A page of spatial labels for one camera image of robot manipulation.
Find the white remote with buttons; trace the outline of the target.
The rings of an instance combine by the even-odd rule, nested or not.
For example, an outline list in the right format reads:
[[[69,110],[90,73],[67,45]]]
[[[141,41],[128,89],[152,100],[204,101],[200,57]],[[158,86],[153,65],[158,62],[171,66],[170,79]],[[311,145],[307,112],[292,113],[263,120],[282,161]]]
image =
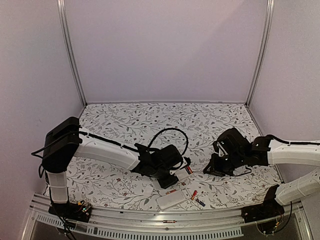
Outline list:
[[[175,176],[178,178],[179,181],[182,181],[190,177],[192,174],[188,174],[188,172],[186,171],[186,167],[179,169],[175,172]]]

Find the white battery cover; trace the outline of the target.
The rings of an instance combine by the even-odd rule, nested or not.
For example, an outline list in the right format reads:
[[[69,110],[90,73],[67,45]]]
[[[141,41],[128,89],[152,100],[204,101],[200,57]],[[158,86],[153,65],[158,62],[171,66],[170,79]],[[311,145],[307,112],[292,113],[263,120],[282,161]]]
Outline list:
[[[153,187],[153,186],[147,185],[147,186],[145,187],[145,189],[143,190],[143,195],[146,196],[146,197],[149,197],[149,196],[152,195],[153,190],[154,190],[154,187]]]

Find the purple AA battery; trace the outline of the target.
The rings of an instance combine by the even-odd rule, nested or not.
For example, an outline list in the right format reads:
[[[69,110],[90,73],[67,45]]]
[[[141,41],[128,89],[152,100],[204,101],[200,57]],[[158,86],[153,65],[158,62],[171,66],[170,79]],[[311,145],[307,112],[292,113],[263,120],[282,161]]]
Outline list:
[[[202,201],[200,201],[198,198],[196,199],[196,202],[197,203],[199,203],[201,206],[203,206],[203,207],[205,207],[206,205],[205,205],[205,203],[204,202],[202,202]]]

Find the red gold AA battery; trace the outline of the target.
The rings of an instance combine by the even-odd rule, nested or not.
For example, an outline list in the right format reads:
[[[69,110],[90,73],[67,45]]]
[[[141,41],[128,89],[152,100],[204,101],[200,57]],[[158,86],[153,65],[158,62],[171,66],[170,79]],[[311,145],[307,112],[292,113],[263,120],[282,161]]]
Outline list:
[[[177,221],[176,220],[164,220],[162,221],[163,224],[176,224]]]

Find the orange AA battery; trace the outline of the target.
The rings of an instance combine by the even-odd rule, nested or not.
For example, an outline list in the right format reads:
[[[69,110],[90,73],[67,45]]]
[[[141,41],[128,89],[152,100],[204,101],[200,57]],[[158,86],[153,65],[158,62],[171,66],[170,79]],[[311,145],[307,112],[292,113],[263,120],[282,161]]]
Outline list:
[[[166,195],[169,195],[169,194],[174,193],[174,192],[176,192],[176,191],[177,191],[176,189],[173,189],[173,190],[171,190],[171,191],[166,192]]]

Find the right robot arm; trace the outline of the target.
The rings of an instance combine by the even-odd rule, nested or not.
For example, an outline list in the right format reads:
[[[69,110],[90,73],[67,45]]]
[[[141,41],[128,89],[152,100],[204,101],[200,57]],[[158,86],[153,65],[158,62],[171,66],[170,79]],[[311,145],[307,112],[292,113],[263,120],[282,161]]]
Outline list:
[[[249,142],[236,128],[224,131],[213,142],[214,153],[203,173],[214,176],[234,176],[242,167],[295,164],[314,166],[310,173],[288,183],[268,189],[258,213],[269,218],[290,202],[320,190],[320,144],[282,140],[274,135],[259,136]]]

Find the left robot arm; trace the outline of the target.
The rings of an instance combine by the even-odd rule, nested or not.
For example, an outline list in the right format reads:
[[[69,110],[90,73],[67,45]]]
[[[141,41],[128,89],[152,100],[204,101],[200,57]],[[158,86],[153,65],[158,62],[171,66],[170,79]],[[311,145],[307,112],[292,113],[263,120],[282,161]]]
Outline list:
[[[154,178],[166,189],[178,182],[176,172],[187,165],[183,154],[170,144],[162,149],[135,143],[128,146],[91,133],[77,117],[69,117],[45,136],[44,147],[31,153],[41,159],[47,174],[50,198],[63,216],[74,213],[69,202],[67,169],[72,158],[89,158]]]

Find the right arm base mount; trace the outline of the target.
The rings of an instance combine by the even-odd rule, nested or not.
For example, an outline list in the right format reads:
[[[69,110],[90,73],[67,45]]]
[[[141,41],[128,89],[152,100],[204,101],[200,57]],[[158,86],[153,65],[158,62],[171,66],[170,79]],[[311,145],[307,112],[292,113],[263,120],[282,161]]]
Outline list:
[[[270,187],[262,203],[245,206],[241,209],[241,217],[245,223],[275,218],[280,216],[280,220],[273,220],[271,223],[259,223],[257,229],[264,235],[275,234],[280,231],[280,222],[285,213],[284,207],[276,201],[276,191],[280,185],[276,184]]]

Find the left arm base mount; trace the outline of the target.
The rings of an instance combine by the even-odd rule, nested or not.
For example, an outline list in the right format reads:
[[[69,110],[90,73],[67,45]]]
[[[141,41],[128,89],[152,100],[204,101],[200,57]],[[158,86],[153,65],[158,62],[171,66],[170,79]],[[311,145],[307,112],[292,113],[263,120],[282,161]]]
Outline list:
[[[88,223],[92,213],[92,205],[84,200],[73,203],[54,203],[52,202],[48,212],[63,220],[74,220]]]

